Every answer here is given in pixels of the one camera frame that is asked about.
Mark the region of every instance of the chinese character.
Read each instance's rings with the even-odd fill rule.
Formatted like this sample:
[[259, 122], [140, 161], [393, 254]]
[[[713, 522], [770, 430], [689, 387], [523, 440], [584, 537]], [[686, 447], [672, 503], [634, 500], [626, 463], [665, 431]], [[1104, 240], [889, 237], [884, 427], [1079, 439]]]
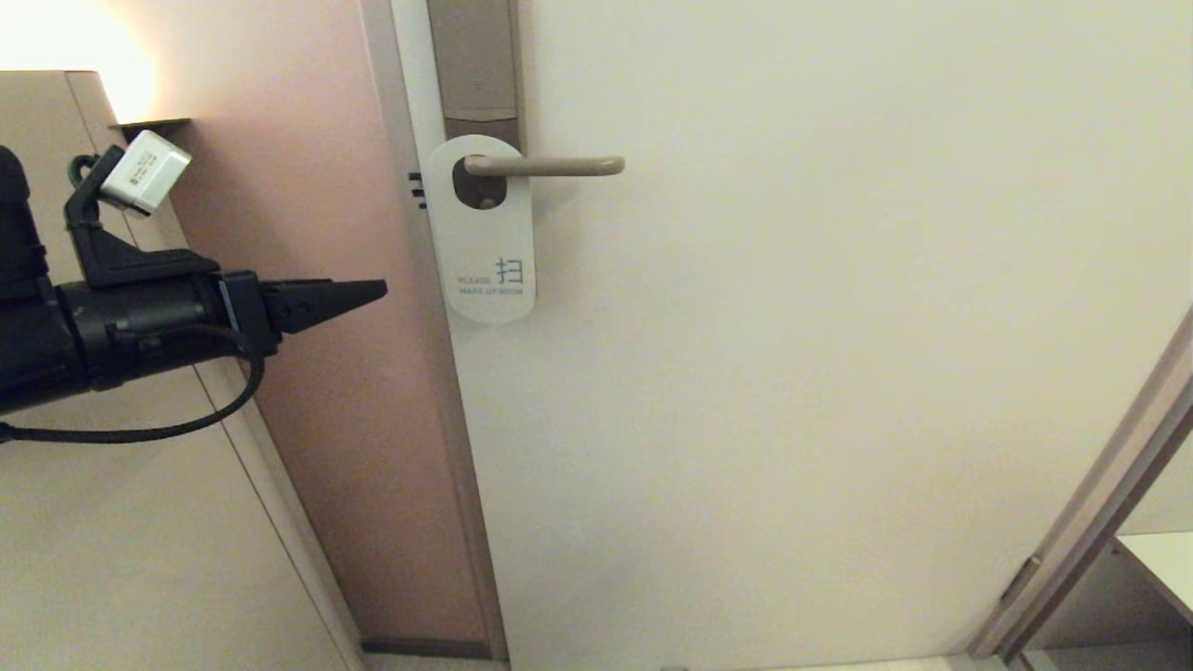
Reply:
[[501, 284], [521, 284], [521, 259], [497, 259], [496, 265]]

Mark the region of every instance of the door hinge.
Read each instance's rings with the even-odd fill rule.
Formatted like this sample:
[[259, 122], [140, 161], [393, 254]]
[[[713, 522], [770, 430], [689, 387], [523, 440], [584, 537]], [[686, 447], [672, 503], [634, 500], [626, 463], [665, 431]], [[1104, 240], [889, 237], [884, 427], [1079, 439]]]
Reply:
[[1027, 561], [1024, 561], [1024, 565], [1019, 567], [1019, 573], [1015, 573], [1010, 584], [1007, 585], [1007, 590], [1002, 592], [1001, 597], [999, 597], [999, 603], [1006, 603], [1018, 597], [1019, 592], [1024, 591], [1024, 587], [1026, 587], [1027, 583], [1031, 581], [1036, 571], [1039, 570], [1041, 562], [1043, 560], [1038, 554], [1028, 556]]

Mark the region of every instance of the white plug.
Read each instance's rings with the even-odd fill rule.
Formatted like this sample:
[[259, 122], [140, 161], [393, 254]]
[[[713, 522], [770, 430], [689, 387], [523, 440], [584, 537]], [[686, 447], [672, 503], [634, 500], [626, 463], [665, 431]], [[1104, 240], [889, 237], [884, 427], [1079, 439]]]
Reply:
[[142, 130], [99, 190], [113, 205], [149, 216], [190, 164], [190, 154], [156, 133]]

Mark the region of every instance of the lever handle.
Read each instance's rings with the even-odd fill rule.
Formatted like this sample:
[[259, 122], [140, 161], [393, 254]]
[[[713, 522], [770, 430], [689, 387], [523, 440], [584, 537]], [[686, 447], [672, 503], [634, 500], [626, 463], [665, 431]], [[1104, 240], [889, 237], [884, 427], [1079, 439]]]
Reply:
[[570, 159], [495, 158], [472, 155], [464, 170], [476, 177], [601, 177], [625, 170], [622, 156]]

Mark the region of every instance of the pink wall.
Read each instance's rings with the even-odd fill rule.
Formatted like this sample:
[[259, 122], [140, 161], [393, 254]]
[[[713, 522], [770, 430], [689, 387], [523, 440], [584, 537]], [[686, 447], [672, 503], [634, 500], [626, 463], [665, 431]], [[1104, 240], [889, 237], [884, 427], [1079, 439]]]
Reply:
[[194, 162], [174, 191], [196, 250], [264, 278], [389, 282], [383, 301], [289, 337], [258, 396], [363, 635], [487, 641], [462, 522], [476, 511], [458, 503], [459, 427], [444, 412], [458, 404], [446, 325], [418, 272], [425, 222], [402, 215], [360, 7], [111, 7], [155, 60], [150, 116], [196, 119], [178, 136]]

